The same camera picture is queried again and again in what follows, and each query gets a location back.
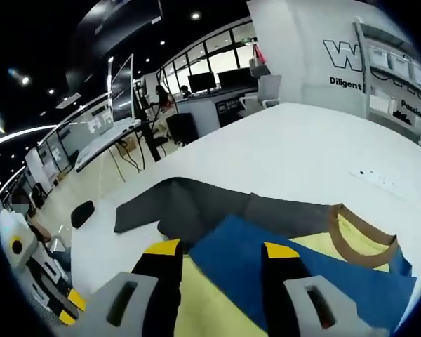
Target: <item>ceiling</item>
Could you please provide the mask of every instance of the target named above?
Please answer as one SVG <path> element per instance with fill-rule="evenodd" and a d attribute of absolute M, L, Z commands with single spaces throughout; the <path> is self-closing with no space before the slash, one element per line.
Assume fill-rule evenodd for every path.
<path fill-rule="evenodd" d="M 83 97 L 77 105 L 55 108 L 66 95 L 72 94 L 66 81 L 69 46 L 77 25 L 97 2 L 29 0 L 0 4 L 0 117 L 6 133 L 56 124 L 80 104 L 105 91 L 109 55 L 95 66 L 92 77 L 79 89 Z M 246 0 L 160 0 L 160 3 L 162 21 L 143 27 L 112 50 L 116 64 L 134 53 L 135 76 L 158 70 L 197 39 L 249 16 Z M 200 12 L 200 20 L 191 19 L 195 11 Z M 9 69 L 20 77 L 11 76 Z M 30 78 L 26 86 L 21 83 L 23 76 Z M 53 95 L 48 93 L 50 89 L 54 90 Z M 34 147 L 45 134 L 46 131 L 40 131 L 0 145 L 2 182 L 10 178 L 11 170 L 17 171 L 22 166 L 25 148 Z"/>

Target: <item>beige floor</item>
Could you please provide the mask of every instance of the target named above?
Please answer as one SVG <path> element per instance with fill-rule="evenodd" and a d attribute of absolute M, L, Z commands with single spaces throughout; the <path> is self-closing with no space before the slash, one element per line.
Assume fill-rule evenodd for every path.
<path fill-rule="evenodd" d="M 150 166 L 154 164 L 154 160 L 145 144 L 145 140 L 142 139 L 141 143 L 145 156 L 145 169 L 149 170 Z M 166 154 L 169 155 L 176 151 L 178 146 L 170 141 L 164 144 L 163 148 Z M 125 180 L 129 180 L 138 174 L 135 167 L 120 157 L 115 147 L 112 147 L 110 150 Z M 160 147 L 158 147 L 158 151 L 161 157 L 165 157 Z M 131 151 L 130 155 L 138 163 L 139 168 L 142 169 L 142 156 L 139 147 Z M 52 235 L 59 233 L 65 240 L 65 243 L 70 246 L 72 234 L 70 214 L 72 211 L 85 201 L 97 201 L 103 198 L 106 194 L 123 184 L 125 182 L 119 175 L 111 154 L 109 151 L 103 152 L 81 172 L 70 171 L 60 184 L 53 188 L 43 207 L 37 211 L 35 218 Z"/>

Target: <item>yellow cloth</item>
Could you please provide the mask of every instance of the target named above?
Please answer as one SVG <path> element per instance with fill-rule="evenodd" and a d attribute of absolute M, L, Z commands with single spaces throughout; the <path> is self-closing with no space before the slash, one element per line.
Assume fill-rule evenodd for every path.
<path fill-rule="evenodd" d="M 181 304 L 176 318 L 176 337 L 267 337 L 207 279 L 192 259 L 182 264 Z"/>
<path fill-rule="evenodd" d="M 357 253 L 365 256 L 378 255 L 383 253 L 388 248 L 387 245 L 379 244 L 367 238 L 340 214 L 338 215 L 338 225 L 340 227 L 340 232 L 342 233 L 343 239 L 345 239 L 345 241 Z M 329 233 L 308 235 L 306 237 L 296 237 L 290 240 L 296 242 L 297 244 L 306 246 L 307 248 L 313 249 L 314 251 L 318 251 L 324 255 L 345 261 L 340 253 L 338 253 L 337 249 L 335 249 L 334 243 L 332 242 Z M 374 269 L 381 270 L 383 272 L 389 272 L 388 263 Z"/>

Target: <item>computer monitor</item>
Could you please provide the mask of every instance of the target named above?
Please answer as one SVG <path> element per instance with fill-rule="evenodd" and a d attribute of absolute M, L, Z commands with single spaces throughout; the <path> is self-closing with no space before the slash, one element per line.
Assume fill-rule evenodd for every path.
<path fill-rule="evenodd" d="M 250 68 L 221 72 L 218 78 L 222 89 L 251 88 L 258 85 L 257 80 L 251 76 Z"/>
<path fill-rule="evenodd" d="M 131 55 L 111 80 L 109 93 L 114 125 L 134 120 L 133 55 Z"/>
<path fill-rule="evenodd" d="M 207 90 L 217 86 L 213 72 L 204 72 L 189 76 L 190 91 L 196 93 L 198 91 Z"/>

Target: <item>black monitor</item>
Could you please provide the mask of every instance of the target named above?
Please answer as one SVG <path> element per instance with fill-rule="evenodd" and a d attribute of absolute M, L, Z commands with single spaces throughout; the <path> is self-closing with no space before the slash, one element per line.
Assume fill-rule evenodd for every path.
<path fill-rule="evenodd" d="M 223 90 L 235 88 L 252 88 L 258 85 L 257 80 L 251 76 L 250 68 L 241 68 L 221 72 L 218 74 Z"/>
<path fill-rule="evenodd" d="M 217 86 L 213 72 L 204 72 L 203 74 L 189 76 L 190 91 L 196 93 L 198 91 L 207 90 Z"/>

